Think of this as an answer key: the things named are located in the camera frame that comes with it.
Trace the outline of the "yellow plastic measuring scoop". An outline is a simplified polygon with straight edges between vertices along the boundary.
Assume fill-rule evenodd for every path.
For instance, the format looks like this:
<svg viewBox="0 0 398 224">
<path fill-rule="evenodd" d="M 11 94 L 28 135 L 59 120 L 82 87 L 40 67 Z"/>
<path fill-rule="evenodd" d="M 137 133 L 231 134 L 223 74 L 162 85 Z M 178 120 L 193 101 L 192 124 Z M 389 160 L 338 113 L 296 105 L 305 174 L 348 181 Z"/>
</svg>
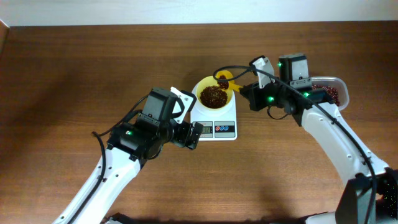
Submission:
<svg viewBox="0 0 398 224">
<path fill-rule="evenodd" d="M 219 80 L 218 77 L 220 75 L 225 75 L 227 77 L 227 79 L 226 80 Z M 228 82 L 229 83 L 229 88 L 227 90 L 233 90 L 233 91 L 239 92 L 239 89 L 242 88 L 242 86 L 235 84 L 233 78 L 234 77 L 233 77 L 232 73 L 227 71 L 227 70 L 219 71 L 216 74 L 217 84 L 218 84 L 218 81 L 220 81 L 220 82 Z"/>
</svg>

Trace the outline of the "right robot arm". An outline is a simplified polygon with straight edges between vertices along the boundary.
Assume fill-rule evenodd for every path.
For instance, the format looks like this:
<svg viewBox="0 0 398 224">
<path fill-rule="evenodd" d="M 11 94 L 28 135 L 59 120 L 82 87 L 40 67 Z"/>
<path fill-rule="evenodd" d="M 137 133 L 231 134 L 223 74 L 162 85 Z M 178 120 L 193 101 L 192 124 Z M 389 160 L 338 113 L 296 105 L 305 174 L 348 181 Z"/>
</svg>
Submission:
<svg viewBox="0 0 398 224">
<path fill-rule="evenodd" d="M 301 218 L 301 223 L 397 223 L 397 171 L 378 158 L 343 119 L 335 99 L 315 88 L 304 54 L 279 57 L 279 76 L 264 56 L 253 59 L 245 71 L 258 81 L 240 94 L 250 109 L 284 109 L 324 150 L 344 186 L 334 212 Z"/>
</svg>

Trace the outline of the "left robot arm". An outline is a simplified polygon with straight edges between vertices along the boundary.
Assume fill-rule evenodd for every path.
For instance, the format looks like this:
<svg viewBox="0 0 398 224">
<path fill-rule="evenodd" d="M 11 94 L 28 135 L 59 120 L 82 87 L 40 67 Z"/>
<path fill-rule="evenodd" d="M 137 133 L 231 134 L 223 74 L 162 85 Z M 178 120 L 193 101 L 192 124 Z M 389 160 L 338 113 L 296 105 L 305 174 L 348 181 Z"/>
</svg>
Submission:
<svg viewBox="0 0 398 224">
<path fill-rule="evenodd" d="M 93 132 L 101 149 L 101 159 L 56 223 L 100 223 L 108 210 L 137 176 L 147 161 L 162 152 L 164 144 L 194 150 L 203 125 L 184 120 L 196 103 L 193 93 L 172 87 L 153 88 L 105 133 L 109 139 Z"/>
</svg>

